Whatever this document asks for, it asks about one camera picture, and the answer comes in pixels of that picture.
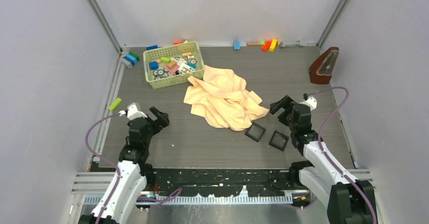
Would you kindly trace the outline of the peach cloth garment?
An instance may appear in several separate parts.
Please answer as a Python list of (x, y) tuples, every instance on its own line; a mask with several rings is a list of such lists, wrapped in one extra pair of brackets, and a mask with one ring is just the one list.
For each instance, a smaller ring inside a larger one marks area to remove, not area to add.
[(214, 128), (242, 131), (256, 119), (265, 117), (269, 109), (247, 82), (232, 69), (205, 66), (203, 79), (190, 76), (183, 103), (191, 105), (190, 113), (206, 120)]

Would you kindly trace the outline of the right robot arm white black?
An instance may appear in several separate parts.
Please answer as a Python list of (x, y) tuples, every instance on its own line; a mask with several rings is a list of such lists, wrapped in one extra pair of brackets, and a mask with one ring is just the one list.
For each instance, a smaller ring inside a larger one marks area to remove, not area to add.
[(313, 130), (311, 112), (316, 106), (313, 97), (297, 103), (285, 96), (270, 104), (271, 114), (283, 110), (278, 120), (289, 127), (293, 146), (305, 157), (291, 165), (290, 185), (311, 190), (326, 207), (330, 223), (377, 223), (373, 185), (345, 169)]

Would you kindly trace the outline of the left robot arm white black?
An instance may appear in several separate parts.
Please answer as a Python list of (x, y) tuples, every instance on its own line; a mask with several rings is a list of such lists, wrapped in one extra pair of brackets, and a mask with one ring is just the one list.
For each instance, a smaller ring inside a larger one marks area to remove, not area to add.
[(151, 139), (169, 126), (168, 114), (151, 107), (156, 117), (150, 118), (136, 103), (128, 105), (116, 116), (128, 118), (128, 136), (114, 165), (115, 174), (105, 194), (89, 215), (82, 215), (78, 223), (126, 223), (136, 206), (140, 193), (154, 187), (155, 177), (149, 156)]

